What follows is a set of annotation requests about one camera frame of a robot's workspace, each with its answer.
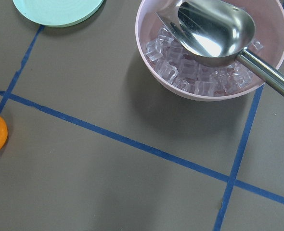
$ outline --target bowl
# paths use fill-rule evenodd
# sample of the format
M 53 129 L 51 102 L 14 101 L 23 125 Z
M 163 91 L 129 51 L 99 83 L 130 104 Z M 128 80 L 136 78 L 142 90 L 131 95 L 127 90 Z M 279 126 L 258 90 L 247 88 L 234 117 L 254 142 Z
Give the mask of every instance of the bowl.
M 157 37 L 158 30 L 163 26 L 156 12 L 167 7 L 174 0 L 142 0 L 137 12 L 135 34 L 139 53 L 152 75 L 171 92 L 191 100 L 220 101 L 236 98 L 248 94 L 264 84 L 256 75 L 252 82 L 240 91 L 225 96 L 203 96 L 174 87 L 166 82 L 154 70 L 154 64 L 144 55 L 146 44 Z M 264 48 L 259 57 L 270 65 L 279 68 L 284 60 L 284 10 L 279 0 L 225 0 L 237 7 L 245 8 L 256 24 L 255 39 L 261 42 Z

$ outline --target metal handle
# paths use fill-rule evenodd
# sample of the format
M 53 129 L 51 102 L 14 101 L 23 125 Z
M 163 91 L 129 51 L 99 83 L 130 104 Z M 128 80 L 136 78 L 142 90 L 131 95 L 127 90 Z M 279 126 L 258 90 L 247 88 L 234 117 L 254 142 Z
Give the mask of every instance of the metal handle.
M 284 75 L 277 69 L 248 49 L 244 49 L 239 53 L 236 59 L 284 96 Z

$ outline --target bowl rim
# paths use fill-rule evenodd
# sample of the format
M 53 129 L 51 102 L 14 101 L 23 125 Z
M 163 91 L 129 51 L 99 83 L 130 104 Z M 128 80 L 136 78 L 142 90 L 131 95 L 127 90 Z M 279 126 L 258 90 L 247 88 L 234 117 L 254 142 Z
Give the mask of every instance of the bowl rim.
M 162 77 L 160 77 L 155 72 L 153 67 L 149 64 L 149 62 L 147 61 L 147 59 L 146 59 L 146 57 L 145 57 L 145 55 L 144 55 L 144 53 L 142 51 L 142 48 L 141 48 L 141 43 L 140 43 L 140 38 L 139 38 L 138 22 L 139 22 L 139 19 L 140 19 L 140 14 L 141 14 L 143 5 L 144 5 L 144 3 L 146 1 L 147 0 L 142 0 L 142 2 L 140 3 L 139 9 L 137 11 L 137 16 L 136 16 L 136 21 L 135 21 L 136 42 L 137 42 L 139 53 L 140 53 L 144 63 L 147 65 L 148 69 L 151 71 L 151 73 L 157 79 L 157 81 L 159 81 L 168 90 L 172 91 L 173 93 L 175 93 L 175 94 L 177 94 L 177 95 L 179 95 L 181 97 L 184 97 L 184 98 L 187 98 L 187 99 L 191 99 L 191 100 L 198 100 L 198 101 L 221 101 L 221 100 L 227 100 L 227 99 L 232 99 L 232 98 L 236 98 L 236 97 L 239 97 L 239 96 L 246 95 L 246 94 L 248 94 L 250 92 L 255 91 L 256 89 L 258 89 L 259 87 L 261 87 L 262 85 L 265 84 L 265 82 L 262 82 L 261 84 L 258 84 L 256 86 L 251 87 L 250 89 L 247 89 L 245 91 L 242 91 L 242 92 L 239 92 L 239 93 L 236 93 L 236 94 L 232 94 L 232 95 L 226 95 L 226 96 L 203 96 L 203 95 L 197 95 L 197 94 L 185 92 L 185 91 L 183 91 L 183 90 L 181 90 L 179 88 L 176 88 L 172 84 L 169 84 L 168 82 L 166 82 Z M 281 15 L 283 16 L 283 20 L 284 20 L 284 9 L 283 9 L 282 4 L 279 2 L 279 0 L 274 0 L 274 1 L 277 3 L 277 5 L 279 7 L 279 10 L 281 11 Z M 283 63 L 283 61 L 284 61 L 284 50 L 283 50 L 283 53 L 282 53 L 282 55 L 280 57 L 280 60 L 279 60 L 279 62 L 276 65 L 275 68 L 278 69 L 281 66 L 281 64 Z

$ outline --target ice scoop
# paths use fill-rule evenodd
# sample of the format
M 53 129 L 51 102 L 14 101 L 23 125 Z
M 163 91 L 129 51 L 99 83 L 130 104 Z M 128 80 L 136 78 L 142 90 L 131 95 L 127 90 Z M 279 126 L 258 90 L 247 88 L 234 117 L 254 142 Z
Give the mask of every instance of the ice scoop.
M 246 11 L 220 0 L 175 0 L 157 15 L 199 63 L 238 60 L 284 96 L 284 75 L 247 48 L 256 27 Z

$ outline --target plate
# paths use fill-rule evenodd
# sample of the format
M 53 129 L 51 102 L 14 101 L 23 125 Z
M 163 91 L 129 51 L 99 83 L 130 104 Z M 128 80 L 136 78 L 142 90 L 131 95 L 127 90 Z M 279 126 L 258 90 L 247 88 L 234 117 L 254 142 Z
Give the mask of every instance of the plate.
M 103 0 L 13 0 L 27 19 L 51 27 L 78 24 L 92 16 Z

